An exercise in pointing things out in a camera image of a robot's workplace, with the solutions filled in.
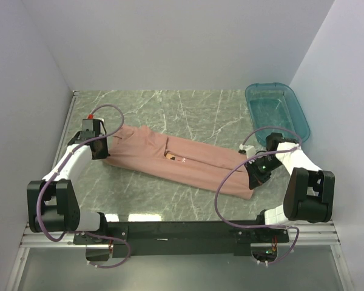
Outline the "teal plastic basin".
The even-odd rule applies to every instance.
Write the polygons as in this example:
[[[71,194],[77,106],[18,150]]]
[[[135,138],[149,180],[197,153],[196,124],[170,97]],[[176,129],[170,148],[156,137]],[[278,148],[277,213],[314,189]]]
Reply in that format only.
[[[251,84],[245,98],[254,129],[285,128],[298,134],[303,142],[310,137],[309,124],[289,86],[279,82]]]

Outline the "pink printed t shirt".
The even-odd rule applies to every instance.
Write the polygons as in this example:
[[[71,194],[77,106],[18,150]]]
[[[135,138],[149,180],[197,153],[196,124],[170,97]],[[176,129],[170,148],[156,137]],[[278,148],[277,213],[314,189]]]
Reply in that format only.
[[[142,172],[199,189],[251,199],[249,177],[240,167],[246,158],[235,150],[179,138],[151,130],[148,126],[124,125],[112,136],[111,166]]]

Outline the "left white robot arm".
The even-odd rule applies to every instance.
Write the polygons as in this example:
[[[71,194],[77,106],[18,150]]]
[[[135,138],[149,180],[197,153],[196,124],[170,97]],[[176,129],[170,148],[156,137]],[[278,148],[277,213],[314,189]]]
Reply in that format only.
[[[87,232],[97,244],[108,239],[104,215],[81,210],[73,184],[92,160],[109,156],[103,119],[83,119],[82,128],[68,142],[66,152],[53,170],[39,181],[27,185],[29,227],[41,233],[37,213],[49,233]]]

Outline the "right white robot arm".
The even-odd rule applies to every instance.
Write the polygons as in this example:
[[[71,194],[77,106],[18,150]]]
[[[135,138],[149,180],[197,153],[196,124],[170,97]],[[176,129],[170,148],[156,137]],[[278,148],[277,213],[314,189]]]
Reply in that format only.
[[[283,166],[290,175],[283,203],[263,212],[264,221],[254,227],[255,237],[262,242],[275,235],[274,226],[291,221],[328,222],[332,216],[335,176],[322,170],[304,153],[294,139],[281,133],[266,137],[266,151],[258,152],[245,164],[251,190],[268,182],[272,171]]]

